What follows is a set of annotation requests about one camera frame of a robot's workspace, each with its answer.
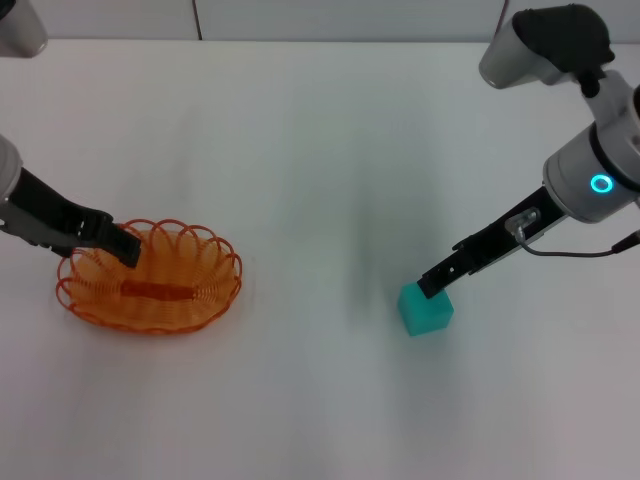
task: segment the white tabletop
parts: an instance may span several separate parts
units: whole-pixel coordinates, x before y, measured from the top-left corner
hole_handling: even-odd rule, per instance
[[[0,236],[0,477],[637,479],[640,249],[520,252],[410,338],[401,285],[541,184],[579,89],[495,91],[483,45],[53,41],[0,61],[0,132],[118,220],[208,225],[245,286],[205,330],[65,314],[57,258]],[[640,46],[614,67],[640,82]],[[609,248],[628,207],[536,245]]]

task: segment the black cable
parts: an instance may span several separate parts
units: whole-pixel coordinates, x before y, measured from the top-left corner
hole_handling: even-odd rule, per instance
[[[498,19],[498,25],[496,25],[496,31],[493,34],[494,38],[502,28],[502,23],[504,22],[504,17],[507,14],[508,8],[509,8],[509,0],[504,0],[504,3],[502,4],[502,10],[500,10],[500,18]]]
[[[518,229],[513,235],[518,245],[522,247],[522,249],[530,253],[531,255],[535,255],[536,257],[569,257],[569,258],[601,258],[608,257],[610,255],[615,255],[618,253],[622,253],[630,248],[635,247],[636,245],[640,245],[640,230],[633,232],[630,235],[627,235],[625,238],[616,243],[611,250],[607,250],[604,252],[593,252],[593,253],[580,253],[580,252],[541,252],[539,250],[534,250],[526,243],[526,238],[524,236],[524,231],[522,228]]]
[[[191,8],[193,9],[193,18],[196,21],[196,29],[198,30],[198,40],[202,40],[202,30],[200,29],[200,17],[198,16],[198,4],[196,0],[191,0]]]
[[[617,253],[617,252],[614,252],[613,250],[607,250],[606,252],[593,252],[593,253],[540,252],[539,250],[534,250],[524,242],[521,242],[518,240],[518,243],[520,244],[520,246],[525,252],[529,252],[531,255],[535,255],[537,257],[600,258],[600,257],[608,257],[609,255],[613,255]]]

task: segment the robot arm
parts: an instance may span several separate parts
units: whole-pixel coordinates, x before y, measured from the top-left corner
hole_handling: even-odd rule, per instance
[[[47,33],[28,0],[0,0],[0,57],[30,58]],[[135,267],[140,240],[105,212],[62,197],[23,168],[16,147],[0,136],[0,230],[69,257],[76,247],[100,248]]]
[[[495,88],[540,80],[580,84],[595,122],[554,153],[543,168],[543,186],[498,220],[459,242],[454,253],[418,281],[427,298],[465,274],[476,273],[524,248],[543,256],[596,257],[640,243],[637,233],[597,254],[537,252],[527,243],[565,217],[599,222],[640,196],[640,87],[616,71],[602,19],[590,8],[569,5],[518,12],[498,32],[480,62]]]

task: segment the white wall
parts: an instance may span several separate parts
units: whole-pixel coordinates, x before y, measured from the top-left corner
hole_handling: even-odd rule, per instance
[[[570,0],[512,0],[524,8]],[[580,0],[616,42],[640,42],[638,0]],[[198,0],[208,40],[488,41],[503,0]]]
[[[31,0],[52,37],[196,39],[191,0]],[[511,0],[523,8],[569,0]],[[503,0],[197,0],[207,40],[488,41]],[[640,42],[640,1],[581,0],[615,42]]]
[[[197,39],[191,0],[31,0],[51,37]]]

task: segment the orange wire basket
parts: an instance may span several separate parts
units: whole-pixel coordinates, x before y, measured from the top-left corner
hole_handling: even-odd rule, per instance
[[[229,309],[242,286],[242,260],[229,242],[177,220],[121,227],[142,241],[137,267],[99,249],[74,250],[58,266],[63,307],[95,325],[152,335],[195,332]]]

